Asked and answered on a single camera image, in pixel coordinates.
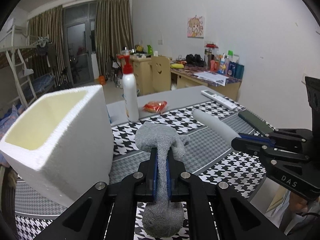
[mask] headphones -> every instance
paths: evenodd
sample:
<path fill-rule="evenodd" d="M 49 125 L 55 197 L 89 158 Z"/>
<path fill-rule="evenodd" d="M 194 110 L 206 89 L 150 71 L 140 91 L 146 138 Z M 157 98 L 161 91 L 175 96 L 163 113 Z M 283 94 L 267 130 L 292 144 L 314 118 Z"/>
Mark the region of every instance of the headphones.
<path fill-rule="evenodd" d="M 199 54 L 195 54 L 194 56 L 192 54 L 188 54 L 186 56 L 186 62 L 188 64 L 193 64 L 199 67 L 203 67 L 204 61 L 202 60 L 201 56 Z"/>

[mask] anime girl poster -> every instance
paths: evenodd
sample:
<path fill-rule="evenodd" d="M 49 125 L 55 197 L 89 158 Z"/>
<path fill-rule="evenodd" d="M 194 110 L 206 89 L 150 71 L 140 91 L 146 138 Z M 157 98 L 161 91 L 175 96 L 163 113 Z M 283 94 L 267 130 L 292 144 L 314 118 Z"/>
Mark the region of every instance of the anime girl poster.
<path fill-rule="evenodd" d="M 188 18 L 188 34 L 190 38 L 203 38 L 204 37 L 204 17 Z"/>

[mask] white paper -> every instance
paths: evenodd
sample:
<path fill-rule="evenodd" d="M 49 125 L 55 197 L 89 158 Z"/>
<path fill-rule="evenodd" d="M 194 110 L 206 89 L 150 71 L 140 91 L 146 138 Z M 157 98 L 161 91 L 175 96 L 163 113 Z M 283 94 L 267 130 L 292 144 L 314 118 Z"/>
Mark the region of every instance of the white paper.
<path fill-rule="evenodd" d="M 215 82 L 222 86 L 226 85 L 226 79 L 228 78 L 226 76 L 212 73 L 212 72 L 201 72 L 201 73 L 195 73 L 194 75 L 197 76 L 199 79 Z"/>

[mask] red snack bag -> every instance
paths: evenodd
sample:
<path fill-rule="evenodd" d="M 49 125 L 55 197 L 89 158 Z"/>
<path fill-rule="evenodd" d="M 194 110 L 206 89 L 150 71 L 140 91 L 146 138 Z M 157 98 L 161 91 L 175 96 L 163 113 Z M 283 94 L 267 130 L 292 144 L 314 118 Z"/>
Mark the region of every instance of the red snack bag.
<path fill-rule="evenodd" d="M 167 105 L 166 101 L 150 101 L 144 105 L 143 110 L 151 113 L 163 113 Z"/>

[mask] curtain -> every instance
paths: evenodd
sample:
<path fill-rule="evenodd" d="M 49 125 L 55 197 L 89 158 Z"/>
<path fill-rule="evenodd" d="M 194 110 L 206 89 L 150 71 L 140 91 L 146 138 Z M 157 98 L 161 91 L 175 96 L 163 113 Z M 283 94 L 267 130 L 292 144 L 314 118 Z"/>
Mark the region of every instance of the curtain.
<path fill-rule="evenodd" d="M 56 83 L 58 83 L 59 76 L 64 66 L 63 60 L 63 22 L 62 22 L 62 5 L 45 11 L 29 20 L 28 35 L 32 36 L 47 36 L 49 40 L 55 44 L 57 51 L 57 68 L 53 70 Z M 46 57 L 33 56 L 31 62 L 34 70 L 34 77 L 42 76 L 51 72 L 48 68 Z"/>
<path fill-rule="evenodd" d="M 95 42 L 99 74 L 106 77 L 106 63 L 124 46 L 133 48 L 129 0 L 98 0 Z"/>

